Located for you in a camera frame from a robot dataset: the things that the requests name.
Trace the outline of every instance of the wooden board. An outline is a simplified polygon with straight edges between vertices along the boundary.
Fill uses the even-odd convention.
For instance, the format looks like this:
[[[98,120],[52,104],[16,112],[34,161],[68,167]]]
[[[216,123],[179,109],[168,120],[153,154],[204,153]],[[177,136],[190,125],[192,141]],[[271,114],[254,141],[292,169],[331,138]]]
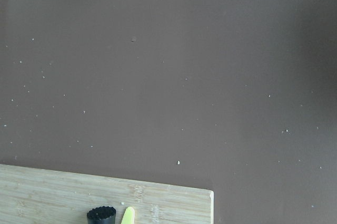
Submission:
[[[100,206],[116,208],[116,224],[128,206],[135,224],[213,223],[209,190],[0,164],[0,223],[87,224]]]

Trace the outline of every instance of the black cap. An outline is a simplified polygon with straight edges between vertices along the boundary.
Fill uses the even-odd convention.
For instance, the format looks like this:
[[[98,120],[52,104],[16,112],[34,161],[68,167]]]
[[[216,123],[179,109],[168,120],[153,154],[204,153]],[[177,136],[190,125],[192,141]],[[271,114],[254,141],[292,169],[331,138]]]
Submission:
[[[116,209],[113,207],[97,207],[86,214],[88,224],[115,224]]]

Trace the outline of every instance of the yellow object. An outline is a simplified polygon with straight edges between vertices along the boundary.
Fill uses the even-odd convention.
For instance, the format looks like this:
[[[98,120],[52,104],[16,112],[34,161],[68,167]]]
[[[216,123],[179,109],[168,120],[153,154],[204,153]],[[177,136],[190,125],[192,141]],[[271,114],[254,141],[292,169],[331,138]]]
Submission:
[[[128,207],[125,210],[122,224],[134,224],[135,223],[135,209],[133,207]]]

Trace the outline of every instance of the dark brown countertop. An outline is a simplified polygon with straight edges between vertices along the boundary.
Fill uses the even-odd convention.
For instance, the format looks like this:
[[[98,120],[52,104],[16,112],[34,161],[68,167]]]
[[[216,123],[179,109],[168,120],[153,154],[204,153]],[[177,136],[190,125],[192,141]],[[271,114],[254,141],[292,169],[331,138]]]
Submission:
[[[337,0],[0,6],[1,163],[211,189],[215,223],[336,223]]]

